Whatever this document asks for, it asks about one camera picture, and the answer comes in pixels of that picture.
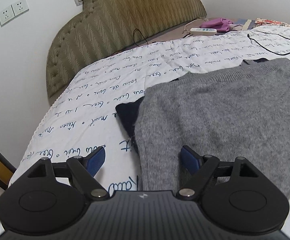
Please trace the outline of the grey navy knit sweater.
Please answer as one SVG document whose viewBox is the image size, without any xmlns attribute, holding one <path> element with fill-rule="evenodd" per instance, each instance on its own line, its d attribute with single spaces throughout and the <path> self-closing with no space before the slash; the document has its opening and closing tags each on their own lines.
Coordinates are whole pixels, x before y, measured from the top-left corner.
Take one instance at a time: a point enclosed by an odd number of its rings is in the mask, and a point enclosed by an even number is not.
<svg viewBox="0 0 290 240">
<path fill-rule="evenodd" d="M 180 150 L 247 158 L 290 197 L 290 60 L 186 74 L 116 106 L 139 155 L 142 190 L 178 190 Z"/>
</svg>

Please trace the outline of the white script-print bed quilt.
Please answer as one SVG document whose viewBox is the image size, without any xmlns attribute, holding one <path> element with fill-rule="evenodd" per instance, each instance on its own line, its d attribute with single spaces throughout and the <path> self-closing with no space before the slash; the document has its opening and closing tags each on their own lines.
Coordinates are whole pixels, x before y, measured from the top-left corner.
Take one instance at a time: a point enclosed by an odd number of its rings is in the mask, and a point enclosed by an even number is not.
<svg viewBox="0 0 290 240">
<path fill-rule="evenodd" d="M 1 239 L 290 239 L 290 197 L 242 156 L 220 160 L 204 192 L 142 190 L 139 155 L 116 112 L 186 74 L 276 59 L 290 60 L 288 27 L 156 42 L 80 70 L 0 197 Z M 106 192 L 80 192 L 66 161 L 99 146 L 105 162 L 94 177 Z"/>
</svg>

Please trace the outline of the purple cloth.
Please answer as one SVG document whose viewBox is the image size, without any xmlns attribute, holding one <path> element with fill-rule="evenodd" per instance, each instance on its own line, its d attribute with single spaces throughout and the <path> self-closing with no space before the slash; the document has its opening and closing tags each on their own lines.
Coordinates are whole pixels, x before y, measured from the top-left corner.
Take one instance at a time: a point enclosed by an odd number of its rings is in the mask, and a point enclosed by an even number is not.
<svg viewBox="0 0 290 240">
<path fill-rule="evenodd" d="M 212 28 L 216 29 L 218 33 L 226 33 L 230 30 L 231 24 L 233 24 L 232 20 L 227 18 L 216 18 L 202 23 L 200 28 Z"/>
</svg>

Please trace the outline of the olive upholstered headboard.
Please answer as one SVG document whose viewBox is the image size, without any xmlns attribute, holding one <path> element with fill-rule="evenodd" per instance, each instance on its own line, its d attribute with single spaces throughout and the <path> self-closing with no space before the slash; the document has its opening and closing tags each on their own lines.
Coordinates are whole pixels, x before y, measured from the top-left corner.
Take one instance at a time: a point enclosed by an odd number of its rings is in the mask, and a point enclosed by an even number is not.
<svg viewBox="0 0 290 240">
<path fill-rule="evenodd" d="M 52 97 L 85 66 L 207 12 L 201 0 L 84 0 L 82 12 L 56 34 L 46 59 L 46 92 Z"/>
</svg>

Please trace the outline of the white wall socket pair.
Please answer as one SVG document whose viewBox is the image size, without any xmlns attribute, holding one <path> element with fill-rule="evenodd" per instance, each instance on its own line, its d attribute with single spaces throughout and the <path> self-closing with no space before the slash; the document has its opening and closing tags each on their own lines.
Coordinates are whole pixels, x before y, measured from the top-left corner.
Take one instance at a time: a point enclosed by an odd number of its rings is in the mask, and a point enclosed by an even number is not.
<svg viewBox="0 0 290 240">
<path fill-rule="evenodd" d="M 26 0 L 19 0 L 0 12 L 0 26 L 3 27 L 14 18 L 29 11 L 29 6 Z"/>
</svg>

